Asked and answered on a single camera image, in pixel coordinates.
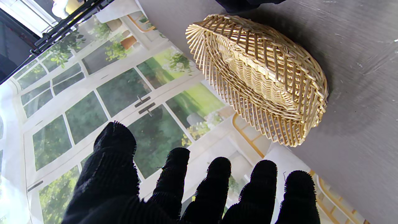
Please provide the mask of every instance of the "door handle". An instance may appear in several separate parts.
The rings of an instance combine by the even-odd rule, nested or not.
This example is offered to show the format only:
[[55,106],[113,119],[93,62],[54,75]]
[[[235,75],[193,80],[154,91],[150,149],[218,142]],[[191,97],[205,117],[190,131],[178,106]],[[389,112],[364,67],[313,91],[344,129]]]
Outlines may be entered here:
[[150,109],[151,107],[153,107],[153,106],[155,106],[155,103],[151,103],[150,105],[144,107],[144,109],[138,111],[138,113],[139,113],[139,114],[142,114],[142,113],[144,113],[145,111],[148,111],[149,116],[152,117],[152,113],[149,111],[149,109]]
[[141,99],[141,97],[139,95],[137,95],[137,98],[140,100],[136,105],[134,105],[135,108],[141,106],[142,104],[144,104],[146,101],[150,100],[150,96],[148,96],[145,99]]

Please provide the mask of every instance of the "gray tabletop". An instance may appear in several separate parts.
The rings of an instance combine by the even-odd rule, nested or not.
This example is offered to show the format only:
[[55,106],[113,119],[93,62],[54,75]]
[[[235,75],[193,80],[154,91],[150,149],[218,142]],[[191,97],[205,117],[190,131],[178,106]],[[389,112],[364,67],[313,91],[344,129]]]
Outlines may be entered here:
[[[213,0],[140,0],[186,55],[186,27],[223,11]],[[274,27],[319,62],[327,112],[292,148],[371,223],[398,220],[398,2],[288,0],[241,16]]]

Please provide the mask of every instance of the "black cloth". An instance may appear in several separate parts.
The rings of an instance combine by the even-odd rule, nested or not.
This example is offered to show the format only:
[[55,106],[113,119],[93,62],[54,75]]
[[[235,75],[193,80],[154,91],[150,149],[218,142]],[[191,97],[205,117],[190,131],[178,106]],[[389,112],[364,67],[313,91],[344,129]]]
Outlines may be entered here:
[[[231,163],[224,157],[214,159],[197,188],[195,201],[180,218],[189,151],[170,151],[147,202],[138,198],[135,152],[132,133],[121,123],[110,122],[95,140],[94,152],[83,167],[62,224],[270,223],[277,181],[273,162],[263,160],[254,167],[250,182],[241,191],[240,202],[222,218]],[[311,176],[294,171],[285,186],[277,223],[320,224]]]
[[263,3],[279,4],[285,0],[216,0],[230,14],[258,8]]

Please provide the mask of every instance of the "woven basket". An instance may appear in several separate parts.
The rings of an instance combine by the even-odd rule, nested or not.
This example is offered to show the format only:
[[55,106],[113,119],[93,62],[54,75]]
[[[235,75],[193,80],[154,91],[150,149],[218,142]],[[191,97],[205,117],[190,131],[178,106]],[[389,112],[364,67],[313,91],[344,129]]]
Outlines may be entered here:
[[186,35],[210,85],[267,138],[295,147],[321,121],[328,96],[325,75],[283,34],[214,14],[190,25]]

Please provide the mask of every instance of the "terracotta pot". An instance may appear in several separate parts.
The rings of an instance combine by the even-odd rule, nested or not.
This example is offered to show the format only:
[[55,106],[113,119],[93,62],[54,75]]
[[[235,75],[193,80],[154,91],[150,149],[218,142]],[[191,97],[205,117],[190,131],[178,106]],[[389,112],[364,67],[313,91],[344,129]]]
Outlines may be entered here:
[[129,49],[133,44],[135,44],[137,42],[137,39],[135,39],[134,36],[130,36],[124,40],[122,40],[120,43],[122,44],[122,46],[127,50]]
[[106,22],[106,25],[108,25],[109,29],[111,29],[111,31],[113,32],[122,26],[122,21],[120,19],[111,20]]

